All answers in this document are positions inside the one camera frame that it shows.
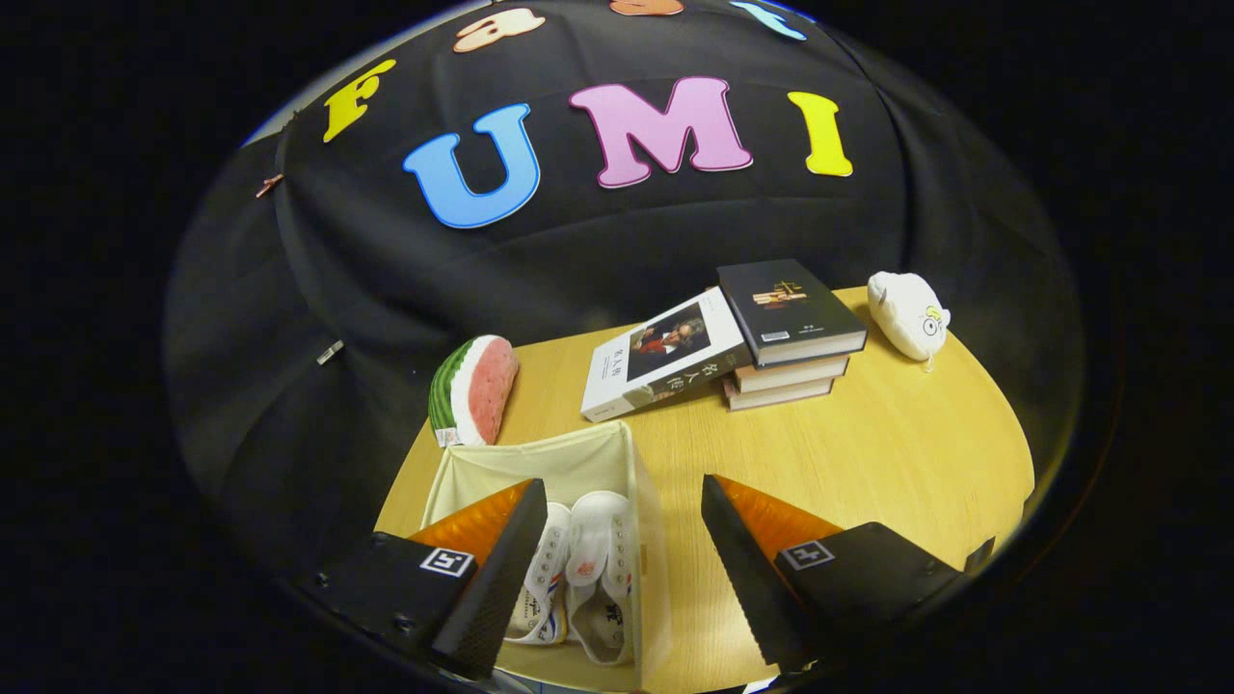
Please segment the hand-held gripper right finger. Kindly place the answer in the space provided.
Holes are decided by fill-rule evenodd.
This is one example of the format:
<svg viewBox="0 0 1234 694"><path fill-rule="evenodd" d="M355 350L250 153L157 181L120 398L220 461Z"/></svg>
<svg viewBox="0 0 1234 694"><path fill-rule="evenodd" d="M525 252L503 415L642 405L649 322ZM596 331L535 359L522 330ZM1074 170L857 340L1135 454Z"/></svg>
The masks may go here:
<svg viewBox="0 0 1234 694"><path fill-rule="evenodd" d="M763 659L784 671L891 650L970 583L886 524L844 529L718 474L701 515Z"/></svg>

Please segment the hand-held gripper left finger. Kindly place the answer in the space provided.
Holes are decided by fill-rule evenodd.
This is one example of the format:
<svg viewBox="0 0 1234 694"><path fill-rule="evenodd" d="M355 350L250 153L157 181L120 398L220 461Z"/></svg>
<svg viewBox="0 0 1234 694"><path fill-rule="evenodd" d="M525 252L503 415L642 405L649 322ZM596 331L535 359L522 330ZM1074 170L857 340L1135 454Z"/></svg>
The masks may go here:
<svg viewBox="0 0 1234 694"><path fill-rule="evenodd" d="M527 478L411 536L375 531L300 575L299 592L371 650L484 680L547 521Z"/></svg>

